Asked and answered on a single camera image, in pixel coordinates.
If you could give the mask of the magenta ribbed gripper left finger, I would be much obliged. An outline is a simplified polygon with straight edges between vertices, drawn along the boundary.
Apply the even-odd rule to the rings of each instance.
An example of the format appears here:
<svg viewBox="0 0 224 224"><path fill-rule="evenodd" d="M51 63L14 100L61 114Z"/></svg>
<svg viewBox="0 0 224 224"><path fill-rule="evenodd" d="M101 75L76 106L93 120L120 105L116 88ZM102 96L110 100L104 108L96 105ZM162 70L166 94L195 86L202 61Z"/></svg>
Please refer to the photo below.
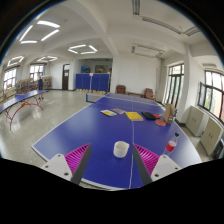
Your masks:
<svg viewBox="0 0 224 224"><path fill-rule="evenodd" d="M91 144L82 145L66 155L56 154L42 169L79 185L91 155Z"/></svg>

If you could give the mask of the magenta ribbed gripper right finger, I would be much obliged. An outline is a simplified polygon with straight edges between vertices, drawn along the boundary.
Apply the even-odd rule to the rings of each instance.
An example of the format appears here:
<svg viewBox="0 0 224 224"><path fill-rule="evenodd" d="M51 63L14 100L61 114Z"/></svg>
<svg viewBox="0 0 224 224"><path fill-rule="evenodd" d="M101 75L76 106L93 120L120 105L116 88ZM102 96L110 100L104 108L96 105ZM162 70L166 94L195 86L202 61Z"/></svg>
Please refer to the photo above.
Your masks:
<svg viewBox="0 0 224 224"><path fill-rule="evenodd" d="M165 154L159 156L137 144L133 145L132 154L143 185L148 185L181 170L181 167L169 156Z"/></svg>

